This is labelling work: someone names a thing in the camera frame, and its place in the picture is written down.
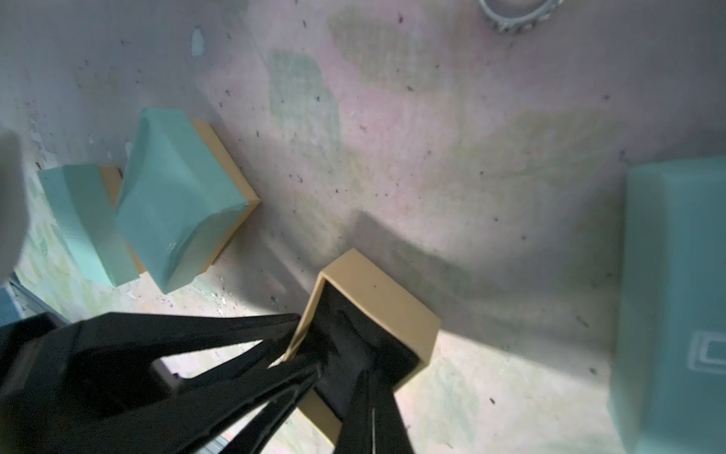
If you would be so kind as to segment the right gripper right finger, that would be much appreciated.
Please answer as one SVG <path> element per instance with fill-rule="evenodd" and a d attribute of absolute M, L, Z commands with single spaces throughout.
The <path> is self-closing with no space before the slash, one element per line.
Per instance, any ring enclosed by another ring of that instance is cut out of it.
<path fill-rule="evenodd" d="M 334 452 L 414 452 L 394 398 L 397 378 L 400 368 L 385 362 L 359 371 L 333 368 L 333 402 L 342 423 Z"/>

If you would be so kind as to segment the green box lid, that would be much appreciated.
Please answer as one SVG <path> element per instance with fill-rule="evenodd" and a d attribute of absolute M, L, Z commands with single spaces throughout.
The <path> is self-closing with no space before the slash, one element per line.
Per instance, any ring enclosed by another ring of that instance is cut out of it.
<path fill-rule="evenodd" d="M 725 450 L 725 160 L 627 175 L 610 413 L 629 453 Z"/>

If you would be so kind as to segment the tan box base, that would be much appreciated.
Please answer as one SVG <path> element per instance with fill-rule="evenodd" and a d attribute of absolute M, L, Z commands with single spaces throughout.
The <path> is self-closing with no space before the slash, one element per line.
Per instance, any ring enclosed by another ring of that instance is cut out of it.
<path fill-rule="evenodd" d="M 429 365 L 441 319 L 356 249 L 318 274 L 285 361 L 312 357 L 321 377 L 300 412 L 334 446 L 341 411 L 333 402 L 333 368 L 356 371 L 385 362 L 400 368 L 396 393 Z"/>

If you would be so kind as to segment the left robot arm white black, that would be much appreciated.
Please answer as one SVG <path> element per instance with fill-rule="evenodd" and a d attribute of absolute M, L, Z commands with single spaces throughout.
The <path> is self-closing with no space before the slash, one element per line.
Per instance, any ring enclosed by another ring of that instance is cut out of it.
<path fill-rule="evenodd" d="M 1 128 L 1 283 L 20 260 L 28 230 L 21 141 L 16 132 Z"/>

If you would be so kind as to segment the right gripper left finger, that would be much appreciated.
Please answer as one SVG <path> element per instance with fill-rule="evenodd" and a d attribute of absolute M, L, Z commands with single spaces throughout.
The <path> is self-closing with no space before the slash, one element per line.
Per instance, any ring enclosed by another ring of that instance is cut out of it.
<path fill-rule="evenodd" d="M 5 453 L 195 453 L 239 420 L 259 453 L 321 378 L 284 361 L 299 316 L 45 312 L 1 329 Z"/>

